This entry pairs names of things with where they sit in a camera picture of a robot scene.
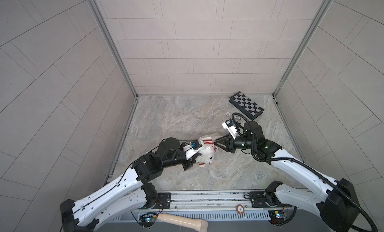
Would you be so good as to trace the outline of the round red white sticker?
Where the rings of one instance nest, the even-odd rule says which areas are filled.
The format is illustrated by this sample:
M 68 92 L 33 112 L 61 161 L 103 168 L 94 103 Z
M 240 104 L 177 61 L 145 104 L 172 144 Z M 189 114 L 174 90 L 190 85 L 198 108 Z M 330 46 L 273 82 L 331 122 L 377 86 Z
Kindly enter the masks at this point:
M 244 212 L 245 212 L 245 208 L 243 205 L 237 205 L 236 206 L 236 212 L 239 214 L 239 215 L 243 215 Z

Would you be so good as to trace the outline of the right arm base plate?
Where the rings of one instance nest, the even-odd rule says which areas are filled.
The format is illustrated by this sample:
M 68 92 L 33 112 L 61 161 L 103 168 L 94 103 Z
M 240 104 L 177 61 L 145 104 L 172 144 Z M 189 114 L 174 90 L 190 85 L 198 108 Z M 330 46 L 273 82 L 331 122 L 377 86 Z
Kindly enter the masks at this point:
M 253 191 L 248 193 L 252 208 L 269 208 L 264 191 Z

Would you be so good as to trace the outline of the left green circuit board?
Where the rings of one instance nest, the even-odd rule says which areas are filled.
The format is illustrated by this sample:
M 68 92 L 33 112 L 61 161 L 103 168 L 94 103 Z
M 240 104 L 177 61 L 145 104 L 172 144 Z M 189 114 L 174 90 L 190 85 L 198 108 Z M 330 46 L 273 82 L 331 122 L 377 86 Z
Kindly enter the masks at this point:
M 146 213 L 146 214 L 140 215 L 139 224 L 144 228 L 149 228 L 155 224 L 157 217 L 158 217 L 157 213 Z

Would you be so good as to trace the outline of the aluminium front rail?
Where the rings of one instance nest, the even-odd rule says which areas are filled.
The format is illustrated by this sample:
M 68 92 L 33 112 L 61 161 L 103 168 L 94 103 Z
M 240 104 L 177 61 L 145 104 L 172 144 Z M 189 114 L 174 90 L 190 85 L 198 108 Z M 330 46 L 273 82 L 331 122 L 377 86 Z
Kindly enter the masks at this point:
M 170 214 L 189 219 L 206 221 L 270 221 L 271 210 L 283 211 L 286 218 L 293 215 L 294 206 L 277 203 L 269 208 L 252 208 L 248 193 L 252 190 L 235 191 L 173 191 L 169 209 L 135 209 L 128 211 L 111 221 L 139 220 L 146 213 Z M 239 215 L 236 206 L 243 205 L 245 212 Z

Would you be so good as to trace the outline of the green circuit board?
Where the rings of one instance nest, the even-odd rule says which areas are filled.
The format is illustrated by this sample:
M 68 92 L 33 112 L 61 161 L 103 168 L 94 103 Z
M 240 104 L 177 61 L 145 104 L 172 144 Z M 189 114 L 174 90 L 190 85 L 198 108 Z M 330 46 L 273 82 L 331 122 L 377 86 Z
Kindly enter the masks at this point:
M 285 219 L 286 219 L 286 215 L 285 213 L 281 210 L 271 210 L 271 211 L 268 211 L 269 212 L 269 216 L 270 216 L 270 223 L 272 225 L 279 225 L 279 224 L 282 224 Z
M 139 224 L 144 228 L 149 228 L 155 224 L 157 217 L 158 217 L 157 213 L 146 213 L 146 214 L 140 215 Z

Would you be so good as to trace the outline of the right green circuit board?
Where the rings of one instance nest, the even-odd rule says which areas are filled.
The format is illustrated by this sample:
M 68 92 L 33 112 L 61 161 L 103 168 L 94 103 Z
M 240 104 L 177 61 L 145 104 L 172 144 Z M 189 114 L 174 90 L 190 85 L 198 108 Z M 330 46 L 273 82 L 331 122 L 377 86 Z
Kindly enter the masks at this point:
M 270 223 L 272 225 L 279 225 L 279 224 L 282 224 L 285 219 L 286 219 L 286 215 L 285 213 L 281 210 L 271 210 L 271 211 L 268 211 L 269 212 L 269 216 L 270 216 Z

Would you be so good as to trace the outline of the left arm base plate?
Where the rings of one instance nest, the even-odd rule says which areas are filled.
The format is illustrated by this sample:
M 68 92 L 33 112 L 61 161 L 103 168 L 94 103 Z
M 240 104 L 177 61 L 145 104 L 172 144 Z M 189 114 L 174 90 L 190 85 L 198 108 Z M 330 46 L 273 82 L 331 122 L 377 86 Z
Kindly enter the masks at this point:
M 157 201 L 151 209 L 169 209 L 171 204 L 171 193 L 158 193 Z

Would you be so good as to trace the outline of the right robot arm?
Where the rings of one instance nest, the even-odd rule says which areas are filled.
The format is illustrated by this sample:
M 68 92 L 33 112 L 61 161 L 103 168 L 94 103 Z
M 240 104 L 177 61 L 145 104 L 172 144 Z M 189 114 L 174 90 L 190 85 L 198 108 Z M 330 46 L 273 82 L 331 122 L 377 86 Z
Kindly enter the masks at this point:
M 308 189 L 305 192 L 274 181 L 265 189 L 269 205 L 288 204 L 306 210 L 320 217 L 335 232 L 350 229 L 362 232 L 362 228 L 354 225 L 358 215 L 362 215 L 370 230 L 378 231 L 375 222 L 360 206 L 351 182 L 326 176 L 297 160 L 280 145 L 267 140 L 261 126 L 254 121 L 240 125 L 235 120 L 227 120 L 222 126 L 229 134 L 215 140 L 217 147 L 232 154 L 237 149 L 250 150 L 254 160 L 284 171 Z

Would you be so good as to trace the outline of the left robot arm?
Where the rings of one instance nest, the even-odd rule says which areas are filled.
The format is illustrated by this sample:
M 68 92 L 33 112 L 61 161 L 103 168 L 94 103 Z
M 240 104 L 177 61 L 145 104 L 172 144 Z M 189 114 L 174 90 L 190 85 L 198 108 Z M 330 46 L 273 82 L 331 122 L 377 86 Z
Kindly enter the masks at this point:
M 112 219 L 135 209 L 149 209 L 158 200 L 151 183 L 167 167 L 182 165 L 188 170 L 203 148 L 201 139 L 180 141 L 167 138 L 138 159 L 122 175 L 83 199 L 61 203 L 61 232 L 95 232 Z

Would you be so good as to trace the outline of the black white checkerboard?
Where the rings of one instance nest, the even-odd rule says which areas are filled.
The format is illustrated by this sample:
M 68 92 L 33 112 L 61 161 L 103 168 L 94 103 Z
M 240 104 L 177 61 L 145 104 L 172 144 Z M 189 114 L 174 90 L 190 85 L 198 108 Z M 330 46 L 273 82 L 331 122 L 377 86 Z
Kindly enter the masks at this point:
M 261 106 L 240 91 L 230 96 L 229 102 L 252 121 L 264 112 Z

